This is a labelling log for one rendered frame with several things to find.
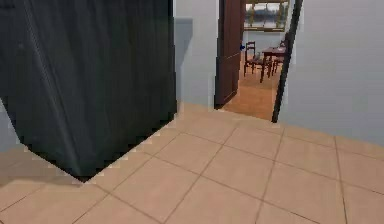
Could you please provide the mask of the dark red dining table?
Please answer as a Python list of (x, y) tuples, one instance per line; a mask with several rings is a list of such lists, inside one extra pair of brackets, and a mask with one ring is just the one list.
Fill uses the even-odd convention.
[(273, 69), (273, 58), (284, 57), (286, 54), (285, 47), (269, 47), (262, 51), (262, 71), (260, 82), (263, 82), (264, 76), (271, 77)]

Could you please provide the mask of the dark brown room door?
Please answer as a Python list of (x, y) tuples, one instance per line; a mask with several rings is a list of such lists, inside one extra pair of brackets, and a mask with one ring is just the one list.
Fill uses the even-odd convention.
[(222, 108), (237, 93), (245, 0), (219, 0), (214, 108)]

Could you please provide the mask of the black fridge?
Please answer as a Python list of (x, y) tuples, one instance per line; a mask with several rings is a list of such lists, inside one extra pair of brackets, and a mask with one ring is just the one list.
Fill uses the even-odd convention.
[(173, 120), (173, 0), (0, 0), (0, 100), (20, 142), (86, 182)]

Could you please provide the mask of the framed window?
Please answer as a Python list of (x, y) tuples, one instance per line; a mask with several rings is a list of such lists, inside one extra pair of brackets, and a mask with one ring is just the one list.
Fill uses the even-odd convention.
[(244, 29), (284, 32), (290, 0), (246, 0)]

